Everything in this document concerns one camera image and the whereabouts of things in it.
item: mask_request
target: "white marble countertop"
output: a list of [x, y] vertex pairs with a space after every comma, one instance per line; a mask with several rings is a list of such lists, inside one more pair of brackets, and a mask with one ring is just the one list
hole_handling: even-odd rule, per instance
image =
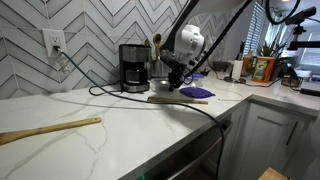
[[[319, 97], [292, 91], [280, 82], [258, 88], [210, 76], [203, 84], [216, 96], [206, 99], [209, 105], [192, 106], [213, 117], [225, 115], [248, 99], [266, 100], [312, 116], [320, 109]], [[178, 91], [151, 90], [122, 95], [141, 100], [149, 96], [184, 97]], [[148, 160], [157, 155], [148, 164], [158, 163], [213, 124], [185, 107], [142, 104], [109, 95], [95, 97], [88, 89], [0, 101], [0, 133], [90, 117], [102, 117], [103, 121], [0, 146], [0, 179], [118, 179], [133, 170], [132, 178], [138, 177], [148, 169], [143, 166]]]

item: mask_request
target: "black coffee maker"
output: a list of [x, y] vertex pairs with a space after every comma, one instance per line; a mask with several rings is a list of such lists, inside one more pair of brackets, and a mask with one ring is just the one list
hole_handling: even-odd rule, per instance
[[121, 91], [148, 91], [147, 64], [151, 58], [151, 47], [136, 44], [119, 45], [120, 87]]

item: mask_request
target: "chevron tile backsplash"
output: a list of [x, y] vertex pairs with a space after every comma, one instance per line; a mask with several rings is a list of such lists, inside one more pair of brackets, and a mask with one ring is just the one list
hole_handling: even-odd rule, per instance
[[[142, 44], [162, 34], [186, 0], [0, 0], [0, 99], [91, 86], [70, 64], [71, 74], [47, 58], [41, 29], [65, 32], [68, 54], [101, 85], [119, 79], [118, 46]], [[230, 14], [208, 14], [190, 24], [212, 44]], [[214, 57], [223, 54], [224, 43]]]

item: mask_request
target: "wall outlet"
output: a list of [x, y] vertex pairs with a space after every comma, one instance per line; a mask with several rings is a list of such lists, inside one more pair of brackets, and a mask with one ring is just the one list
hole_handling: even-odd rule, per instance
[[66, 39], [62, 30], [42, 29], [42, 33], [48, 57], [57, 57], [59, 55], [59, 53], [53, 49], [53, 46], [60, 46], [60, 48], [67, 53]]

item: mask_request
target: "purple lid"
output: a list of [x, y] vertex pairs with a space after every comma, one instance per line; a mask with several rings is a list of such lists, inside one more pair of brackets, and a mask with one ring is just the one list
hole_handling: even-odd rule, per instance
[[215, 94], [202, 88], [186, 87], [186, 88], [180, 89], [180, 92], [188, 97], [197, 98], [197, 99], [203, 99], [203, 98], [215, 96]]

